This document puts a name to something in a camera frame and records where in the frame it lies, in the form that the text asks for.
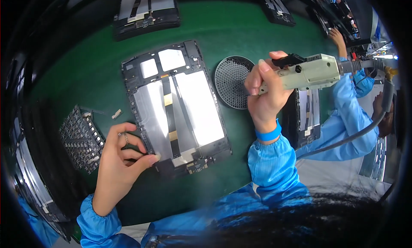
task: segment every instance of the hand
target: hand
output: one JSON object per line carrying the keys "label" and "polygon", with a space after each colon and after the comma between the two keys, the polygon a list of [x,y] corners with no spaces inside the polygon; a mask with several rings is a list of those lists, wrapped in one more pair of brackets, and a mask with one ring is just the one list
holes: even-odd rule
{"label": "hand", "polygon": [[[280,59],[286,57],[287,54],[283,51],[275,51],[270,52],[269,56],[272,59]],[[245,80],[245,87],[251,94],[251,96],[248,96],[248,109],[256,130],[261,133],[272,132],[276,129],[276,116],[293,92],[293,90],[285,91],[283,89],[282,80],[275,73],[275,70],[279,69],[279,67],[273,65],[271,59],[266,61],[261,59]],[[259,87],[263,81],[267,84],[268,92],[258,95]],[[259,141],[268,145],[277,141],[278,138],[269,142]]]}
{"label": "hand", "polygon": [[[135,131],[136,125],[121,123],[110,128],[106,143],[100,158],[100,166],[97,175],[97,185],[93,197],[93,210],[104,217],[109,214],[116,204],[130,191],[137,177],[155,162],[159,161],[159,155],[146,155],[133,150],[124,149],[126,137],[119,133]],[[135,145],[143,153],[146,153],[142,141],[129,133],[126,133],[128,143]],[[133,158],[136,162],[127,161]]]}
{"label": "hand", "polygon": [[337,52],[339,57],[347,58],[348,53],[346,51],[346,44],[345,40],[343,39],[342,34],[338,31],[338,29],[333,28],[329,31],[329,38],[332,39],[333,43],[335,43],[337,47]]}
{"label": "hand", "polygon": [[331,29],[329,31],[329,38],[332,39],[333,43],[335,43],[335,45],[337,47],[345,47],[346,48],[345,40],[343,39],[343,36],[339,32],[338,29],[336,29],[336,28]]}

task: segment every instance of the worker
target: worker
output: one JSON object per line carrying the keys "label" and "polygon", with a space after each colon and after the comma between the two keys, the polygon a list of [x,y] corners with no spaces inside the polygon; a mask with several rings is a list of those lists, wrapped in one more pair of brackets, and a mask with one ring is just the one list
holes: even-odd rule
{"label": "worker", "polygon": [[[286,56],[270,53],[272,59]],[[141,244],[117,234],[121,222],[116,204],[129,192],[139,175],[157,162],[158,155],[143,155],[142,141],[127,132],[136,125],[122,123],[110,128],[100,159],[95,193],[82,203],[77,222],[80,244],[101,247],[291,247],[300,245],[352,246],[363,242],[382,218],[383,206],[369,198],[346,194],[314,194],[299,181],[296,156],[280,134],[277,115],[291,90],[285,91],[271,60],[260,60],[247,76],[252,94],[248,109],[257,140],[248,152],[254,192],[248,184],[210,206],[152,222]],[[262,81],[268,93],[259,96]],[[141,152],[122,149],[135,145]]]}
{"label": "worker", "polygon": [[[337,29],[331,29],[330,38],[336,44],[341,61],[347,60],[347,51],[342,34]],[[296,150],[296,157],[315,151],[341,141],[370,125],[379,116],[379,107],[382,104],[380,95],[373,103],[374,113],[372,118],[362,109],[357,100],[358,92],[351,80],[351,73],[346,73],[333,86],[333,98],[335,109],[324,124],[321,125],[321,136],[312,143]],[[363,157],[373,151],[378,137],[387,136],[392,129],[393,115],[385,115],[377,127],[365,135],[345,143],[336,148],[307,156],[305,158],[320,161],[345,161],[353,158]]]}

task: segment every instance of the gray hose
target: gray hose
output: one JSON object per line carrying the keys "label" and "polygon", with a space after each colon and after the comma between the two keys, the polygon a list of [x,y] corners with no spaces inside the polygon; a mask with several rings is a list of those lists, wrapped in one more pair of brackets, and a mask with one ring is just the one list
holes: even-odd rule
{"label": "gray hose", "polygon": [[374,67],[376,70],[381,70],[383,71],[385,69],[385,65],[382,61],[382,59],[371,59],[371,60],[365,60],[365,61],[360,61],[360,60],[355,60],[355,61],[342,61],[342,73],[350,73],[354,71],[361,70],[362,68],[367,68],[367,67]]}
{"label": "gray hose", "polygon": [[388,80],[385,79],[384,97],[383,97],[383,101],[382,101],[382,112],[380,113],[379,117],[376,120],[374,120],[370,125],[368,125],[364,129],[360,130],[359,132],[355,133],[354,135],[351,135],[348,138],[343,139],[343,140],[341,140],[339,142],[336,142],[334,144],[331,144],[331,145],[329,145],[325,148],[317,149],[315,151],[303,154],[303,155],[299,156],[298,158],[296,158],[296,161],[298,161],[301,158],[307,157],[307,156],[315,155],[317,153],[321,153],[321,152],[336,148],[336,147],[341,146],[345,143],[351,142],[354,139],[359,138],[359,137],[365,135],[366,133],[368,133],[369,131],[371,131],[373,128],[375,128],[381,122],[381,120],[384,118],[386,112],[391,111],[394,91],[395,91],[394,84],[391,81],[388,81]]}

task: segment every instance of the left hand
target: left hand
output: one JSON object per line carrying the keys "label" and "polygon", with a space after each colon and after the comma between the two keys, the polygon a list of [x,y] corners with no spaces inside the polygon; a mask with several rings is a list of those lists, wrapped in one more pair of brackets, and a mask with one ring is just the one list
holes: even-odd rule
{"label": "left hand", "polygon": [[[110,128],[106,143],[100,158],[97,185],[92,205],[96,214],[104,217],[109,214],[116,204],[130,191],[137,177],[159,161],[159,155],[146,155],[133,150],[124,149],[126,137],[123,132],[135,131],[136,125],[121,123]],[[143,142],[136,136],[126,133],[128,143],[135,145],[146,153]],[[136,162],[126,159],[137,159]]]}

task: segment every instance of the green mat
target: green mat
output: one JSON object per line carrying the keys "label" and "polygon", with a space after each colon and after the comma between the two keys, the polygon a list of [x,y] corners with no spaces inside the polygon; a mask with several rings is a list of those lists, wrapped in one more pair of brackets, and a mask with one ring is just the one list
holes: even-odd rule
{"label": "green mat", "polygon": [[[181,26],[114,42],[108,26],[68,51],[38,82],[31,100],[50,98],[59,123],[78,104],[106,114],[94,121],[106,136],[109,127],[133,122],[120,63],[152,49],[195,39],[209,75],[220,60],[241,55],[257,63],[270,51],[283,50],[303,57],[317,53],[337,55],[333,43],[323,38],[313,22],[294,15],[295,27],[271,24],[257,4],[204,1],[180,3]],[[321,121],[327,119],[328,89],[321,91]],[[142,173],[130,193],[117,206],[122,225],[158,220],[195,209],[250,183],[247,151],[255,140],[253,123],[247,111],[220,104],[233,155],[200,173],[174,181],[160,179],[154,168]],[[121,109],[116,120],[111,116]],[[94,189],[97,170],[83,172]]]}

